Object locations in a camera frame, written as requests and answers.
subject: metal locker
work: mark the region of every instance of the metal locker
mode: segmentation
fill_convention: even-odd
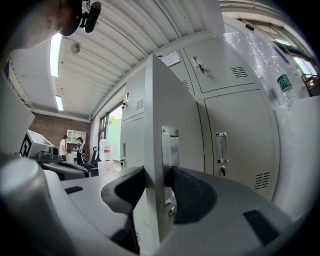
[[[211,128],[213,174],[223,176],[225,172],[226,178],[268,195],[278,177],[277,144],[260,90],[220,95],[204,102]]]
[[[218,39],[188,46],[184,51],[202,93],[255,83],[240,59]]]
[[[182,58],[180,51],[177,51],[180,62],[171,66],[171,71],[176,75],[177,78],[181,81],[183,86],[191,93],[192,96],[195,95],[194,87],[191,83],[189,73],[185,64],[185,60]]]
[[[146,70],[143,69],[126,83],[123,121],[144,112],[145,74]]]

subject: metal bracket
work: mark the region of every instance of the metal bracket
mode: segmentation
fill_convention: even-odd
[[[162,168],[163,177],[168,175],[172,166],[179,167],[179,133],[171,127],[161,127]],[[175,196],[171,187],[163,186],[164,206],[172,203]]]

